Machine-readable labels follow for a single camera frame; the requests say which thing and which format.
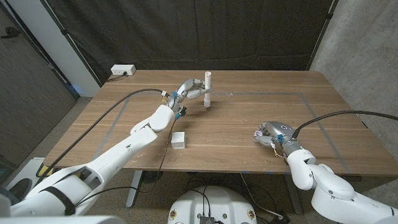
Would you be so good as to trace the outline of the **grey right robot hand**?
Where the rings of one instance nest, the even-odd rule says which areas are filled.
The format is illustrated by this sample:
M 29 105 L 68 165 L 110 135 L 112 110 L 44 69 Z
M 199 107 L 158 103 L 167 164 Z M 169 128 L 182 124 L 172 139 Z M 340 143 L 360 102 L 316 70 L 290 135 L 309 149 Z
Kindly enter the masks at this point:
M 264 146 L 271 147 L 277 157 L 287 158 L 294 151 L 304 147 L 293 139 L 295 130 L 288 124 L 278 121 L 263 121 L 252 139 Z

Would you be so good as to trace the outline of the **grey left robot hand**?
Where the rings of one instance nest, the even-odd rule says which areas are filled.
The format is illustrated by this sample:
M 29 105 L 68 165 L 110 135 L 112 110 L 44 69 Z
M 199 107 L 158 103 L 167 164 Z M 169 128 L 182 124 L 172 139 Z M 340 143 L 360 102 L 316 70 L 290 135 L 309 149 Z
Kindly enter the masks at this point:
M 201 79 L 189 78 L 185 80 L 175 92 L 168 97 L 169 108 L 176 113 L 182 106 L 184 99 L 194 99 L 200 95 L 211 92 L 211 88 L 205 86 L 205 82 Z

